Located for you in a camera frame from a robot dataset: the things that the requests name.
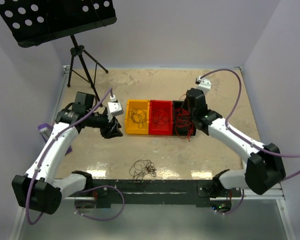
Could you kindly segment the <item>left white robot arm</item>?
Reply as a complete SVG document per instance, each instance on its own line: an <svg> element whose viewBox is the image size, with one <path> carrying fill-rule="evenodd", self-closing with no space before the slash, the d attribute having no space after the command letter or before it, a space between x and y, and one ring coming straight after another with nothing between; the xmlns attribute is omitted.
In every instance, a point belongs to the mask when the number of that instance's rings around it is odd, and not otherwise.
<svg viewBox="0 0 300 240"><path fill-rule="evenodd" d="M94 190L92 177L83 171L74 171L68 177L56 180L57 170L73 141L84 128L100 130L104 139L123 136L117 116L123 114L122 104L118 102L113 90L109 89L102 97L110 98L102 113L94 104L93 94L77 92L74 102L69 103L57 113L51 134L42 151L24 175L16 175L12 189L20 207L52 215L61 200L78 192L89 196Z"/></svg>

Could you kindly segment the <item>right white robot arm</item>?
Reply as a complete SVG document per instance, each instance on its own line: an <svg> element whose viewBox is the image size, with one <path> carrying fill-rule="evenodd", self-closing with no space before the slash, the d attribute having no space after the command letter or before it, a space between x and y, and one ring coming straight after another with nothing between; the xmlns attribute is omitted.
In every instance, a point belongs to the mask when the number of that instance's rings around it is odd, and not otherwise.
<svg viewBox="0 0 300 240"><path fill-rule="evenodd" d="M255 141L233 129L222 115L208 108L202 90L189 89L185 104L197 130L222 142L246 164L245 169L226 169L213 177L210 185L213 198L223 197L235 188L248 188L257 195L263 195L286 178L279 148L273 143L265 145Z"/></svg>

